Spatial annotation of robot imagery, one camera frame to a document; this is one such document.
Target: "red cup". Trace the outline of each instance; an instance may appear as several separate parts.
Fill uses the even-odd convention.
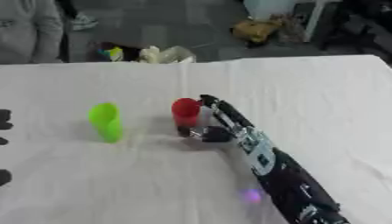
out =
[[[173,103],[171,112],[177,126],[194,127],[198,121],[200,103],[191,98],[181,98]]]

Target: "plastic cup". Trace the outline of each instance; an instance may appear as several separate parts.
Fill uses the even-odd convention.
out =
[[[90,109],[88,120],[105,142],[115,143],[123,137],[120,113],[115,104],[101,103]]]
[[[176,100],[171,106],[174,122],[178,127],[194,127],[200,112],[200,103],[191,98]]]

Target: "gray floor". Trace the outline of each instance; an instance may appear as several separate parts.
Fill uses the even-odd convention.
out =
[[[248,16],[236,0],[74,0],[77,7],[97,17],[100,24],[89,31],[70,34],[71,61],[87,60],[96,42],[126,46],[184,46],[198,61],[253,57],[316,56],[313,45],[266,45],[247,49],[228,29]]]

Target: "green cup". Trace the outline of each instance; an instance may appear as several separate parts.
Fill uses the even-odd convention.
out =
[[[123,137],[120,113],[115,104],[101,103],[90,109],[88,120],[105,142],[115,143]]]

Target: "gray clothing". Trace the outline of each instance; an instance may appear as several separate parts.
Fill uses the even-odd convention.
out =
[[[0,64],[53,62],[62,33],[53,0],[0,0]]]

